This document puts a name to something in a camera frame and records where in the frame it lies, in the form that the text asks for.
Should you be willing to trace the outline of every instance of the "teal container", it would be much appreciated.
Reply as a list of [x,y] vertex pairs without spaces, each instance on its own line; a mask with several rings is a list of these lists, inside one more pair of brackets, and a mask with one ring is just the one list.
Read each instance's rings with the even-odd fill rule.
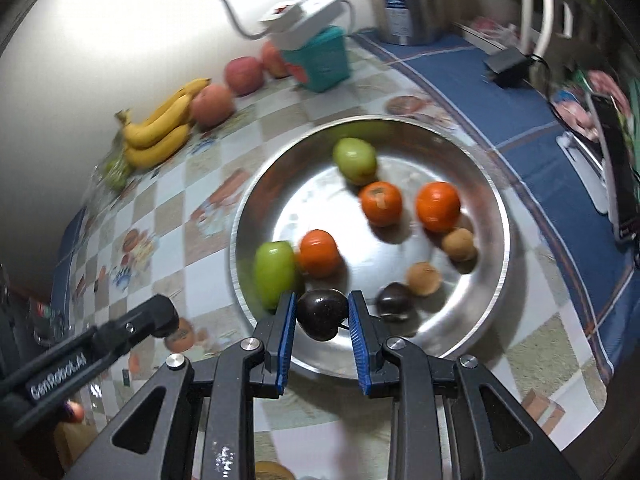
[[344,32],[330,25],[302,48],[281,50],[289,73],[314,92],[324,92],[350,75]]

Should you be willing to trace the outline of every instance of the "white extension socket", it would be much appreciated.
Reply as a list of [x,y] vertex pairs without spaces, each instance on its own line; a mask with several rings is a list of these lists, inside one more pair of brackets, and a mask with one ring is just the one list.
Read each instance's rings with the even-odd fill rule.
[[273,45],[279,50],[297,50],[344,12],[344,0],[281,2],[261,19]]

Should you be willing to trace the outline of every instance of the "stainless steel tray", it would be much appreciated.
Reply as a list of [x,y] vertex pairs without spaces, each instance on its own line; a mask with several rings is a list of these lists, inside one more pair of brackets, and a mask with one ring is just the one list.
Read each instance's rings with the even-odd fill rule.
[[[368,224],[357,190],[345,183],[332,161],[334,144],[342,137],[359,137],[376,148],[379,179],[402,190],[399,226],[374,231]],[[415,217],[415,196],[432,180],[447,180],[458,189],[460,225],[475,233],[479,250],[472,266],[454,266],[438,248],[437,237]],[[426,260],[440,270],[442,287],[416,302],[417,315],[389,325],[429,354],[462,354],[495,314],[509,263],[506,209],[487,171],[448,134],[403,118],[354,117],[310,131],[267,161],[244,192],[229,245],[234,292],[251,325],[263,314],[252,277],[256,249],[268,240],[288,240],[296,247],[311,229],[334,236],[346,265],[332,278],[306,282],[307,290],[362,290],[373,314],[380,288],[404,281],[411,264]],[[296,330],[292,366],[306,375],[355,379],[348,331],[340,329],[333,340],[318,342]]]

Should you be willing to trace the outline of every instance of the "checkered tablecloth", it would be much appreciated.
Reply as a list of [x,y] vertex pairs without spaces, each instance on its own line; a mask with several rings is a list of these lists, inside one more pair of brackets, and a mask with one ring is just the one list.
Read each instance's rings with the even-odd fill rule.
[[[423,100],[421,120],[484,156],[515,227],[504,303],[471,353],[517,399],[536,396],[559,406],[550,437],[561,449],[604,406],[606,391],[558,266],[507,179],[430,95],[351,40],[348,49],[349,80],[322,94],[291,78],[269,81],[237,99],[237,113],[222,126],[194,134],[171,160],[137,176],[107,209],[84,219],[70,277],[76,331],[115,319],[156,293],[172,298],[182,318],[177,336],[146,339],[81,391],[88,421],[99,430],[164,363],[170,348],[188,348],[184,354],[198,360],[247,335],[224,249],[250,175],[310,128],[386,114],[389,99],[406,95]],[[293,375],[283,398],[255,402],[256,460],[280,462],[297,477],[386,478],[389,437],[389,401],[364,400],[355,387],[317,388]]]

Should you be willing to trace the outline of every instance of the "banana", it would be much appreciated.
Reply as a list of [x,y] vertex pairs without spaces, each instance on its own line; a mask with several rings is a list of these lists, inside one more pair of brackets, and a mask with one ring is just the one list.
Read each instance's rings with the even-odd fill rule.
[[149,148],[160,141],[176,126],[188,121],[191,96],[188,94],[178,97],[169,109],[147,126],[130,122],[130,111],[119,112],[124,122],[122,135],[130,146],[138,149]]
[[[209,83],[211,83],[211,79],[208,79],[205,77],[199,77],[197,79],[194,79],[193,81],[189,81],[186,85],[181,87],[179,90],[175,91],[174,94],[171,97],[169,97],[164,103],[162,103],[158,108],[156,108],[156,110],[151,115],[149,115],[148,118],[142,121],[140,125],[149,126],[157,118],[159,118],[162,114],[164,114],[169,109],[169,107],[172,104],[174,104],[174,102],[177,99],[179,99],[183,95],[190,95],[191,98],[193,99],[194,97],[196,97],[197,94],[200,93],[200,91],[204,87],[208,86]],[[122,123],[122,126],[125,125],[124,121],[126,118],[126,115],[125,115],[126,112],[128,112],[128,110],[124,110],[116,114],[116,117]]]
[[166,161],[170,156],[177,152],[189,138],[189,130],[191,126],[181,124],[172,130],[164,139],[160,140],[155,146],[146,150],[137,150],[131,145],[125,143],[124,158],[134,168],[146,170]]

